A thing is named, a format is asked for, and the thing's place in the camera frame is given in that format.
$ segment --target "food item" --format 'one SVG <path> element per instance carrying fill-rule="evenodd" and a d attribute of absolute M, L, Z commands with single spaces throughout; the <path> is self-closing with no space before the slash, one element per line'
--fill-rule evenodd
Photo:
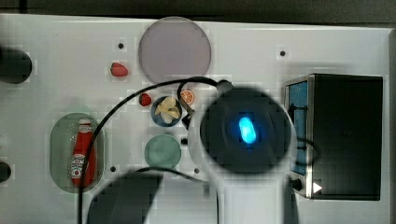
<path fill-rule="evenodd" d="M 126 77 L 128 75 L 128 69 L 120 63 L 111 64 L 110 72 L 113 77 Z"/>
<path fill-rule="evenodd" d="M 180 118 L 180 111 L 177 108 L 177 100 L 174 97 L 166 97 L 157 105 L 157 108 L 154 112 L 155 115 L 161 113 L 161 117 L 163 121 L 167 124 L 170 124 L 173 119 Z"/>
<path fill-rule="evenodd" d="M 78 121 L 78 135 L 76 145 L 73 150 L 73 156 L 71 160 L 70 175 L 73 184 L 76 187 L 80 186 L 82 165 L 85 157 L 88 153 L 88 145 L 92 138 L 92 122 L 90 119 L 80 119 Z M 96 152 L 95 148 L 92 147 L 90 159 L 88 161 L 87 170 L 85 171 L 85 180 L 82 184 L 83 187 L 87 187 L 94 180 L 96 174 Z"/>
<path fill-rule="evenodd" d="M 184 90 L 180 93 L 180 96 L 187 105 L 192 105 L 192 103 L 194 103 L 195 96 L 192 91 Z"/>
<path fill-rule="evenodd" d="M 169 114 L 166 113 L 166 112 L 161 112 L 161 118 L 163 118 L 163 121 L 164 121 L 165 123 L 167 123 L 167 124 L 172 123 L 172 120 L 173 120 L 172 116 L 169 115 Z"/>
<path fill-rule="evenodd" d="M 142 93 L 139 96 L 139 104 L 141 104 L 142 106 L 148 106 L 151 104 L 151 97 L 149 97 L 149 95 L 147 93 Z"/>
<path fill-rule="evenodd" d="M 161 102 L 161 105 L 164 109 L 171 109 L 176 106 L 176 99 L 172 96 L 168 96 Z"/>

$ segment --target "black circular base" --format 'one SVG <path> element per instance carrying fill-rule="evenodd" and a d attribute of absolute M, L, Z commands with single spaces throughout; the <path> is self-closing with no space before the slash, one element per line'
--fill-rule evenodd
<path fill-rule="evenodd" d="M 253 124 L 253 143 L 242 138 L 241 118 L 248 118 Z M 206 110 L 201 123 L 206 152 L 233 173 L 254 175 L 269 171 L 284 158 L 290 139 L 286 112 L 271 97 L 253 89 L 225 92 Z"/>

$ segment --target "orange slice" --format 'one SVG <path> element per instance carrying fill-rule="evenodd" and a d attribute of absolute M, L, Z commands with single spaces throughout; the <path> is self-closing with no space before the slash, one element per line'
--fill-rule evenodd
<path fill-rule="evenodd" d="M 189 90 L 184 90 L 180 93 L 181 98 L 187 103 L 187 105 L 192 105 L 194 103 L 194 93 Z"/>

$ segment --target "black knob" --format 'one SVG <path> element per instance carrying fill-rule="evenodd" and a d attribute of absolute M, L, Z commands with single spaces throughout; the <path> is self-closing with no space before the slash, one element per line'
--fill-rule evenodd
<path fill-rule="evenodd" d="M 301 190 L 303 188 L 303 184 L 301 183 L 301 180 L 297 178 L 295 180 L 291 180 L 291 187 L 295 190 Z"/>
<path fill-rule="evenodd" d="M 11 176 L 11 167 L 5 162 L 0 161 L 0 183 L 5 182 Z"/>

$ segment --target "light green circle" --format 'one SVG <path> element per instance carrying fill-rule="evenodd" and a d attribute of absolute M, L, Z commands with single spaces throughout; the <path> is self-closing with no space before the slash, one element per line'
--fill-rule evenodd
<path fill-rule="evenodd" d="M 169 134 L 160 134 L 146 144 L 145 159 L 149 166 L 175 168 L 181 158 L 178 141 Z"/>

